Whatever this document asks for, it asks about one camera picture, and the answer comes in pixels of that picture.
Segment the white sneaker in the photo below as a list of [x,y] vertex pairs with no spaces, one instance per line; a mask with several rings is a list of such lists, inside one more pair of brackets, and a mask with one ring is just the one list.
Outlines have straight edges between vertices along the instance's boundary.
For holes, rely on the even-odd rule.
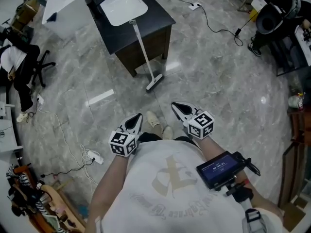
[[149,122],[149,124],[151,125],[151,127],[155,127],[155,125],[160,125],[161,129],[163,131],[163,127],[159,121],[159,119],[157,119],[155,113],[151,112],[151,111],[147,111],[147,121]]
[[167,126],[162,134],[163,140],[173,140],[173,129],[170,126]]
[[20,113],[18,118],[16,119],[16,121],[18,123],[23,122],[23,121],[26,120],[27,117],[28,117],[28,113],[27,112],[26,113]]

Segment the white cloth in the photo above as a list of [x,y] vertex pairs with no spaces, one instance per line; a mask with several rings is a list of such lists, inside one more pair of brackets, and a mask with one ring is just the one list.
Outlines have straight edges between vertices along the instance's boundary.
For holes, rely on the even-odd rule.
[[[232,196],[209,190],[196,167],[199,149],[182,141],[141,143],[122,191],[102,220],[104,233],[242,233],[245,212]],[[281,220],[260,209],[282,232]]]
[[9,47],[1,55],[0,66],[3,67],[3,69],[6,70],[8,73],[11,72],[12,68],[17,71],[20,64],[25,59],[26,55],[26,53],[19,50],[17,47]]

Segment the white box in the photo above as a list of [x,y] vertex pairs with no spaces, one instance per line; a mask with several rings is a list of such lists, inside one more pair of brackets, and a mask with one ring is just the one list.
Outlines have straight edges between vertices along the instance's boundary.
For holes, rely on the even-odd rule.
[[127,157],[137,148],[136,138],[133,134],[113,131],[109,138],[109,147],[114,154]]
[[252,7],[258,12],[261,10],[264,6],[267,5],[265,0],[253,0],[251,3]]
[[213,128],[214,118],[207,111],[188,121],[188,133],[199,139],[204,139],[211,134]]
[[[56,21],[47,22],[55,12],[57,13]],[[42,24],[60,38],[66,39],[92,20],[85,0],[48,0]]]

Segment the white sink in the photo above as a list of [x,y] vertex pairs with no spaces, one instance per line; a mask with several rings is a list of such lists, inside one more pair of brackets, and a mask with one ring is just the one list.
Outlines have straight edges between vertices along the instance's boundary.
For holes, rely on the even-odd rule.
[[120,26],[148,10],[142,0],[105,0],[101,3],[101,8],[113,26]]

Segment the electrical outlet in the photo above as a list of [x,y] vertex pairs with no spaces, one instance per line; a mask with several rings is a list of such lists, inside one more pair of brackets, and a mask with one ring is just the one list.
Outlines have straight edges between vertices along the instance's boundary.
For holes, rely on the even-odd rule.
[[199,8],[200,6],[201,6],[200,3],[194,2],[194,3],[193,3],[193,6],[190,5],[189,8],[190,8],[191,10],[195,10],[195,9]]
[[94,153],[94,152],[92,152],[92,151],[87,152],[87,155],[88,155],[88,157],[91,158],[91,159],[95,158],[95,161],[96,161],[98,164],[103,164],[103,162],[104,162],[104,159],[103,159],[101,156],[99,156],[98,154],[96,154],[96,153]]
[[37,99],[39,99],[39,100],[38,100],[38,104],[39,104],[39,105],[43,105],[43,104],[44,104],[44,99],[43,99],[43,97],[41,97],[39,94],[37,95]]

